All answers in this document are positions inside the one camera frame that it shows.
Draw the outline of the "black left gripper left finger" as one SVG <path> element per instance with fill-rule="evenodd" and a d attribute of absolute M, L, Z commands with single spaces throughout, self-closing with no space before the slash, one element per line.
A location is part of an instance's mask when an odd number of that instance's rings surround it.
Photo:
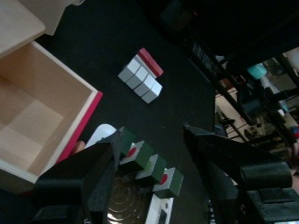
<path fill-rule="evenodd" d="M 121 134 L 116 131 L 58 162 L 37 179 L 30 224 L 108 224 Z"/>

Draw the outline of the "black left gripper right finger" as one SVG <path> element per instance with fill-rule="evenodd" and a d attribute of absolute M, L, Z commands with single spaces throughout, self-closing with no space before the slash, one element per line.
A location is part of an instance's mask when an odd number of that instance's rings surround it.
<path fill-rule="evenodd" d="M 183 140 L 209 197 L 216 224 L 299 221 L 287 163 L 264 150 L 183 126 Z"/>

